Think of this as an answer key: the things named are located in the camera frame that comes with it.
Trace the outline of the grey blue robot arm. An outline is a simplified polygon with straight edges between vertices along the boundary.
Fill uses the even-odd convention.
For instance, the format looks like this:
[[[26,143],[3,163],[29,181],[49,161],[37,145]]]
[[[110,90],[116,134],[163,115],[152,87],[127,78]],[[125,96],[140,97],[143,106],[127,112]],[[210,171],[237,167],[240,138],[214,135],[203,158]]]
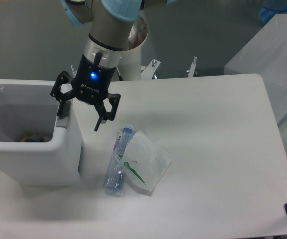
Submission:
[[[59,102],[57,115],[67,101],[77,98],[93,105],[99,115],[95,130],[103,121],[113,121],[120,94],[108,92],[123,50],[139,12],[147,7],[171,4],[170,0],[64,0],[67,16],[80,24],[92,23],[77,73],[62,71],[50,95]]]

